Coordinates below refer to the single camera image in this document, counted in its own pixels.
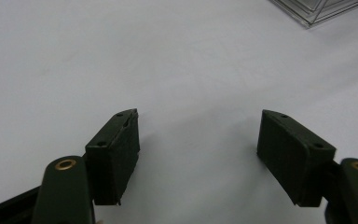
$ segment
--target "white surface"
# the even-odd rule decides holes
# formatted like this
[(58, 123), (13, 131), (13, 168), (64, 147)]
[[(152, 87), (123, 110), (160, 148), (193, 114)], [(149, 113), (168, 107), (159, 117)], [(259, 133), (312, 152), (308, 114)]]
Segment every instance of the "white surface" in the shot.
[(125, 109), (141, 153), (105, 223), (324, 223), (255, 155), (261, 110), (358, 158), (358, 8), (311, 30), (269, 1), (0, 1), (0, 202)]

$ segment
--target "tabletop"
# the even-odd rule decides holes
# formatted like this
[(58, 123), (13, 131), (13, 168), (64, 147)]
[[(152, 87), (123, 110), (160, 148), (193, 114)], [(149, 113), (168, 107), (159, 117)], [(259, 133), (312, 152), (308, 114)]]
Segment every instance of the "tabletop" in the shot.
[(358, 158), (358, 8), (304, 29), (268, 0), (0, 1), (0, 202), (137, 108), (104, 223), (324, 223), (256, 156), (262, 109)]

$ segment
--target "gray surface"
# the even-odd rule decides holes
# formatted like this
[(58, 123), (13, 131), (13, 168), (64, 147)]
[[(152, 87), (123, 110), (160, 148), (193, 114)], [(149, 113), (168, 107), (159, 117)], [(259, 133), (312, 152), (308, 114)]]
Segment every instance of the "gray surface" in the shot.
[(324, 223), (255, 155), (263, 108), (358, 158), (358, 9), (304, 30), (270, 1), (0, 1), (0, 202), (120, 110), (141, 154), (105, 223)]

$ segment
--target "white table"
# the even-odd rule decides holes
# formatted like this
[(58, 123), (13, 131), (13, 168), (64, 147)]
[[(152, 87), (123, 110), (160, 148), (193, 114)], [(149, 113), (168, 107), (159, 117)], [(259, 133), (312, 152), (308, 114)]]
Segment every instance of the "white table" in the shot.
[(104, 223), (324, 223), (257, 158), (263, 108), (358, 158), (358, 8), (310, 30), (269, 1), (0, 1), (0, 202), (138, 108)]

